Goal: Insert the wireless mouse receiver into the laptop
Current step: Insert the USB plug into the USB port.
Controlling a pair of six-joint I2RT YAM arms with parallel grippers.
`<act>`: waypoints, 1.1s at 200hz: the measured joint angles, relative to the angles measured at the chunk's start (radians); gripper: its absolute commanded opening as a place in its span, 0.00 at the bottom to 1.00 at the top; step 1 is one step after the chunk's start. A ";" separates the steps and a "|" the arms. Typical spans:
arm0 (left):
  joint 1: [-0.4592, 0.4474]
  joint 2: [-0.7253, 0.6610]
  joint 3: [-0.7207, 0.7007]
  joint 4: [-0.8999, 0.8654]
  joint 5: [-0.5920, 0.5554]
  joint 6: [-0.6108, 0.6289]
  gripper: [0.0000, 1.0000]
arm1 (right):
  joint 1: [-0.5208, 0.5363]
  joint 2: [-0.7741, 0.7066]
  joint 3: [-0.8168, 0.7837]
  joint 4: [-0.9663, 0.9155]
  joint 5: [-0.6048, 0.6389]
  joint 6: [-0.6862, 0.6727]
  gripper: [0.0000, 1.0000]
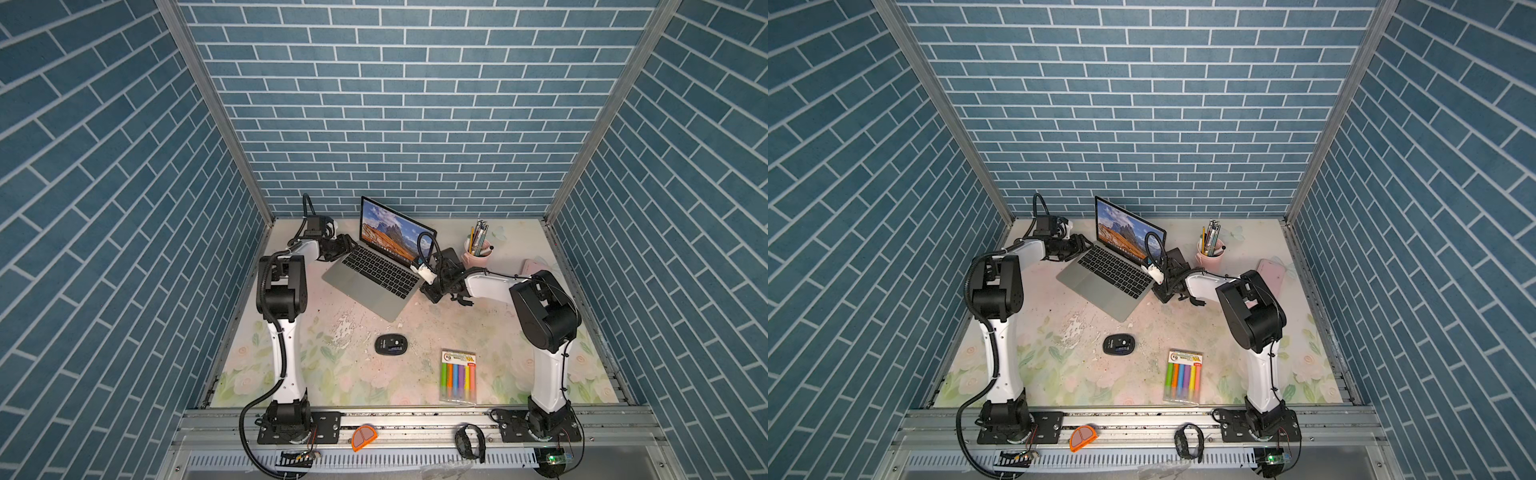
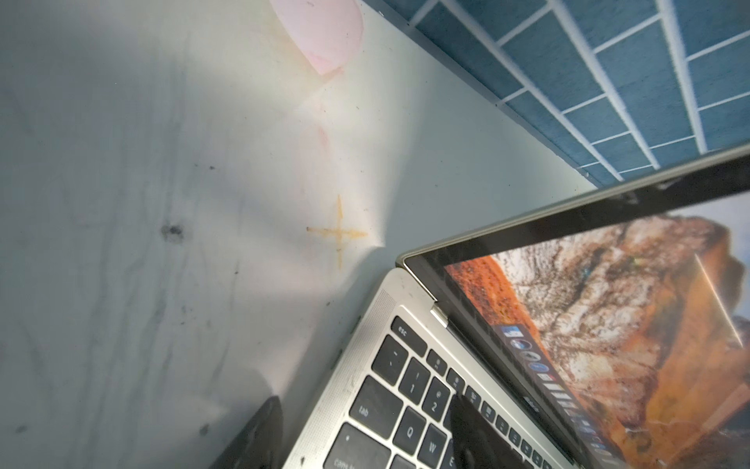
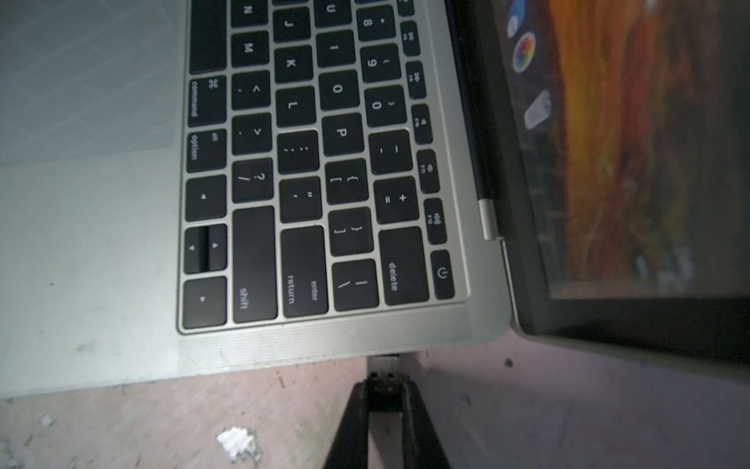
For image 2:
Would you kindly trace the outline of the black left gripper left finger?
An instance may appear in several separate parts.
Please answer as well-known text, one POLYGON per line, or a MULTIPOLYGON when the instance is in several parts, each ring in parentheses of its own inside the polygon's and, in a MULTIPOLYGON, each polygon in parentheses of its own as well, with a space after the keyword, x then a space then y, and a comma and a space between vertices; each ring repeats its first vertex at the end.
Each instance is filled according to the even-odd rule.
POLYGON ((283 412, 279 396, 269 397, 210 469, 272 469, 281 466, 283 412))

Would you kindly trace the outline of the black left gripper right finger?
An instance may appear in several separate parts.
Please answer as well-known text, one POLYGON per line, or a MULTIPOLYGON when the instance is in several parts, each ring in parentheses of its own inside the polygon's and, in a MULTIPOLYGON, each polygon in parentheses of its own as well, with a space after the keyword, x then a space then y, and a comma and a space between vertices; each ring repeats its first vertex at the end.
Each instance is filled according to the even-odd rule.
POLYGON ((448 428, 453 439, 456 468, 525 468, 523 457, 474 408, 466 396, 454 396, 448 428))

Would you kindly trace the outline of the silver laptop with mountain wallpaper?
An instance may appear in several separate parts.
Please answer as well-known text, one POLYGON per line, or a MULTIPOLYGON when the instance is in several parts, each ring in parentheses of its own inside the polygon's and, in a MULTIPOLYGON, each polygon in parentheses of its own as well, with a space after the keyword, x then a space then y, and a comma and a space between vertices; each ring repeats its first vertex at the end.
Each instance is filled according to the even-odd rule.
POLYGON ((749 464, 749 148, 398 258, 287 468, 456 468, 466 396, 525 468, 749 464))

